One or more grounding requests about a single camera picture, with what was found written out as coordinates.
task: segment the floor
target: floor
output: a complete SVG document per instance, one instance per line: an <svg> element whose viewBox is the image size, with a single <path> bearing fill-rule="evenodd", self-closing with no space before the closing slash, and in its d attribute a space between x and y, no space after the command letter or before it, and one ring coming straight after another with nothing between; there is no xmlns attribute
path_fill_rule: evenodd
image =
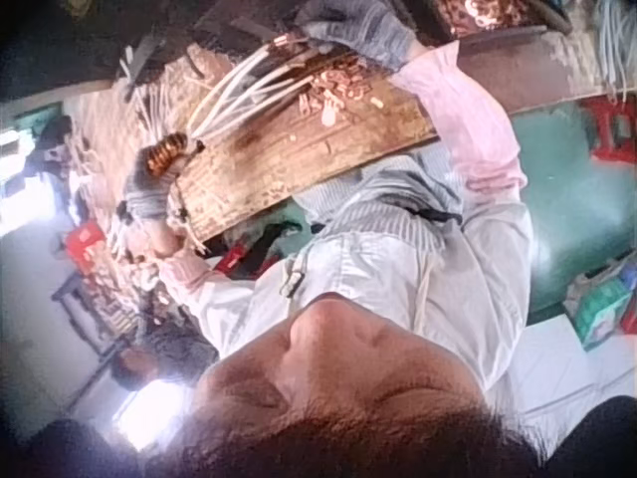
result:
<svg viewBox="0 0 637 478"><path fill-rule="evenodd" d="M535 231L531 322L551 316L566 287L634 246L635 170L590 158L590 118L576 104L514 119Z"/></svg>

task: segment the pink sleeve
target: pink sleeve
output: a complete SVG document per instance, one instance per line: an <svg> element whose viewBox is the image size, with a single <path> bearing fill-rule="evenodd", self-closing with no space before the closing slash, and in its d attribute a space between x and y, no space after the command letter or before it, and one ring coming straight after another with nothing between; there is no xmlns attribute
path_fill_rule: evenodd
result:
<svg viewBox="0 0 637 478"><path fill-rule="evenodd" d="M527 185L520 145L502 106L456 65L459 43L432 50L391 79L415 94L451 151L467 188L492 194Z"/></svg>
<svg viewBox="0 0 637 478"><path fill-rule="evenodd" d="M188 304L190 296L214 276L225 279L223 274L210 269L206 261L186 249L159 264L159 278L170 295L181 304Z"/></svg>

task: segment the red stool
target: red stool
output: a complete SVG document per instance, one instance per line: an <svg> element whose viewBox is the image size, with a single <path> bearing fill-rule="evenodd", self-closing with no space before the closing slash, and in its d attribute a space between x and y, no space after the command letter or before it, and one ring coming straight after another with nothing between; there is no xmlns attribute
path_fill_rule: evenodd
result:
<svg viewBox="0 0 637 478"><path fill-rule="evenodd" d="M626 104L614 105L604 97L583 100L581 105L593 114L597 124L600 145L593 150L593 155L601 161L627 162L637 164L637 108L634 98ZM613 121L624 117L628 120L629 137L616 144L613 134Z"/></svg>

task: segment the copper scrap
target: copper scrap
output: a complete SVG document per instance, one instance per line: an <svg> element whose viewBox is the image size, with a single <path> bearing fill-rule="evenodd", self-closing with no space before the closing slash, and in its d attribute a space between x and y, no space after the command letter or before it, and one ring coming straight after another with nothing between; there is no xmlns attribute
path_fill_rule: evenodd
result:
<svg viewBox="0 0 637 478"><path fill-rule="evenodd" d="M148 170L155 177L163 175L188 147L188 136L177 132L165 137L148 151Z"/></svg>
<svg viewBox="0 0 637 478"><path fill-rule="evenodd" d="M325 127L332 127L336 124L337 106L332 100L326 100L323 108L322 115L320 116L320 122Z"/></svg>
<svg viewBox="0 0 637 478"><path fill-rule="evenodd" d="M312 88L299 96L301 114L307 115L308 108L310 115L321 112L321 122L327 127L333 125L339 113L349 118L345 100L359 102L372 90L365 81L366 68L366 61L357 58L336 64L318 74L312 81Z"/></svg>
<svg viewBox="0 0 637 478"><path fill-rule="evenodd" d="M434 0L434 3L456 38L531 23L529 6L523 0Z"/></svg>
<svg viewBox="0 0 637 478"><path fill-rule="evenodd" d="M369 102L372 103L375 107L377 107L379 110L382 110L383 108L385 108L385 103L383 103L381 100L379 100L377 97L371 97L369 99Z"/></svg>
<svg viewBox="0 0 637 478"><path fill-rule="evenodd" d="M302 117L308 117L312 114L312 108L310 108L310 97L307 93L301 93L299 95L299 110Z"/></svg>

